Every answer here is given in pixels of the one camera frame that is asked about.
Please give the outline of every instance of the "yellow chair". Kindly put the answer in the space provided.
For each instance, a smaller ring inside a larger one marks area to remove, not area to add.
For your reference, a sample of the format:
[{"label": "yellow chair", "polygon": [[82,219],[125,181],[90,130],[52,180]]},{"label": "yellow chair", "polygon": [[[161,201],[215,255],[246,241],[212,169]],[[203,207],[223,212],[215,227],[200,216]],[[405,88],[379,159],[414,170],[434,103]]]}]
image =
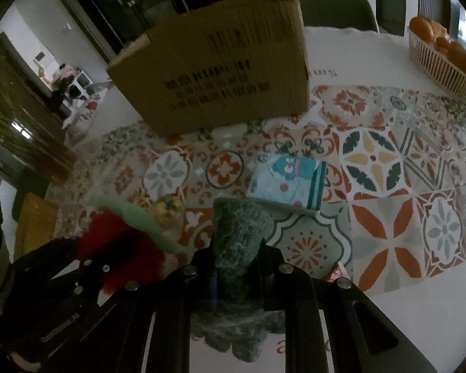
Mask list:
[{"label": "yellow chair", "polygon": [[53,239],[58,206],[27,193],[16,230],[14,260]]}]

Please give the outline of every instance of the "table runner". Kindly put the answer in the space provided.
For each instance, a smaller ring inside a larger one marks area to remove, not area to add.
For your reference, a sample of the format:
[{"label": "table runner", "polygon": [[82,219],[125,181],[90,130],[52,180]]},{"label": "table runner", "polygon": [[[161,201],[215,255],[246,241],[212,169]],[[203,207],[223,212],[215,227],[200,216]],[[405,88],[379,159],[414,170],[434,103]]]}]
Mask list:
[{"label": "table runner", "polygon": [[[88,226],[98,194],[148,206],[186,199],[171,236],[209,244],[212,202],[244,197],[259,152],[327,162],[321,211],[271,209],[268,243],[315,277],[340,260],[368,294],[408,286],[466,260],[466,109],[446,96],[372,86],[315,86],[308,113],[160,139],[142,122],[76,148],[75,171],[47,199],[61,206],[56,236]],[[158,174],[152,186],[147,173]],[[167,272],[188,262],[167,257]]]}]

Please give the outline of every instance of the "cardboard box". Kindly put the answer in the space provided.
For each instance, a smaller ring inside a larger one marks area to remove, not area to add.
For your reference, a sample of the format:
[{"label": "cardboard box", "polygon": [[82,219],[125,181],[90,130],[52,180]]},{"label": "cardboard box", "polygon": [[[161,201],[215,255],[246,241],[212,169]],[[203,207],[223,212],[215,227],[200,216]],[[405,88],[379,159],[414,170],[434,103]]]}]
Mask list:
[{"label": "cardboard box", "polygon": [[224,0],[148,30],[108,74],[160,136],[308,110],[298,0]]}]

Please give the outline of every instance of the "light blue package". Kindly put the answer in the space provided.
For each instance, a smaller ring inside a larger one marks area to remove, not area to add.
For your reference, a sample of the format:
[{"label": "light blue package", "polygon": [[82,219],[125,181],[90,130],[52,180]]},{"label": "light blue package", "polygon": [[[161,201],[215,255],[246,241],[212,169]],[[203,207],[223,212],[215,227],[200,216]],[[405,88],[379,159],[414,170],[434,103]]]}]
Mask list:
[{"label": "light blue package", "polygon": [[321,207],[326,162],[290,154],[268,154],[257,164],[247,196],[307,210]]}]

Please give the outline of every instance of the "metal bolt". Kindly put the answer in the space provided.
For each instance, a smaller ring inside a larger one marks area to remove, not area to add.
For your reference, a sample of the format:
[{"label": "metal bolt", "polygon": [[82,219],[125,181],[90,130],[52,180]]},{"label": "metal bolt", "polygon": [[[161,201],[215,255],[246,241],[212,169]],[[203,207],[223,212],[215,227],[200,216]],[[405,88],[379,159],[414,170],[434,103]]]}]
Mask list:
[{"label": "metal bolt", "polygon": [[350,289],[352,287],[352,282],[347,278],[338,278],[336,283],[338,287],[342,289]]},{"label": "metal bolt", "polygon": [[278,269],[282,274],[291,274],[294,271],[293,265],[290,264],[281,264]]},{"label": "metal bolt", "polygon": [[135,291],[139,288],[139,282],[137,280],[128,280],[124,285],[127,291]]},{"label": "metal bolt", "polygon": [[183,274],[185,276],[192,276],[197,273],[197,267],[194,265],[186,265],[183,267]]}]

